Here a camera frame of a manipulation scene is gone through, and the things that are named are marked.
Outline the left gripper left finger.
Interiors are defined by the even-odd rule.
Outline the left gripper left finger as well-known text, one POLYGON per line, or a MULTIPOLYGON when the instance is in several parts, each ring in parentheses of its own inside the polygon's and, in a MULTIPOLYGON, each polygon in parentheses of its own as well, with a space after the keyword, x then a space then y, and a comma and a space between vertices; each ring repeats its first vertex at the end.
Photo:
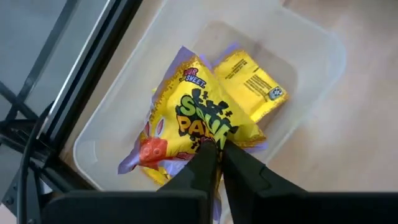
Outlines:
POLYGON ((198 154, 155 192, 72 192, 51 201, 42 223, 211 223, 218 169, 215 143, 198 154))

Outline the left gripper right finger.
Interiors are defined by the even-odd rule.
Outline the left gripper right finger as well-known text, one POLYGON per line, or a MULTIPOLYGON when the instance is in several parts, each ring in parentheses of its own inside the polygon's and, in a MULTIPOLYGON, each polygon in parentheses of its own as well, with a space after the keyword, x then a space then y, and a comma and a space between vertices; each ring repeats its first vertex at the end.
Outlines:
POLYGON ((308 192, 231 141, 222 170, 235 223, 397 224, 397 193, 308 192))

